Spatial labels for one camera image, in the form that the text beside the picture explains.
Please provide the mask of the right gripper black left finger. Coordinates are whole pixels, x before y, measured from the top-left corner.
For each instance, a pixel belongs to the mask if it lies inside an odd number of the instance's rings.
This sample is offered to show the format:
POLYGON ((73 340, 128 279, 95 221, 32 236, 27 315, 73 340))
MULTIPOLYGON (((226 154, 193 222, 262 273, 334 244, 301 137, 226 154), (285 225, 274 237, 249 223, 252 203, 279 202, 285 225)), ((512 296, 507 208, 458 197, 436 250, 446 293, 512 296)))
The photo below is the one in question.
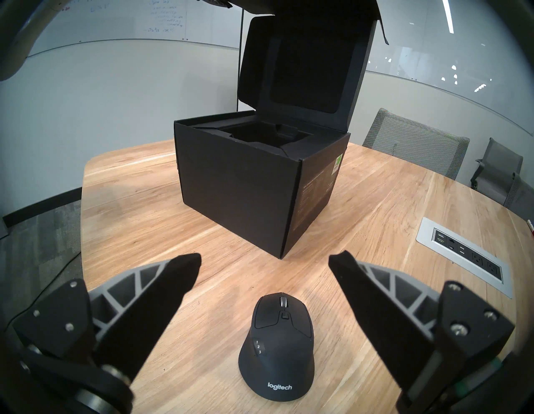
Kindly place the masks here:
POLYGON ((58 411, 131 413, 131 384, 196 283, 199 253, 124 271, 88 290, 66 281, 15 319, 16 366, 58 411))

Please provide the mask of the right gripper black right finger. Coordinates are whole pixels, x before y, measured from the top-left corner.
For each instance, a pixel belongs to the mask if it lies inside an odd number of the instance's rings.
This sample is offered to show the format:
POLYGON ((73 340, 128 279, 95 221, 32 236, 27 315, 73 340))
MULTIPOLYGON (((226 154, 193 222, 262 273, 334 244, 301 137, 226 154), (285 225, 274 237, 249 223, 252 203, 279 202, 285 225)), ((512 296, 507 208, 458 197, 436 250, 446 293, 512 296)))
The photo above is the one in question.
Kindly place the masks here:
POLYGON ((400 388, 398 413, 490 413, 515 325, 456 280, 437 292, 410 275, 356 260, 328 266, 356 322, 400 388))

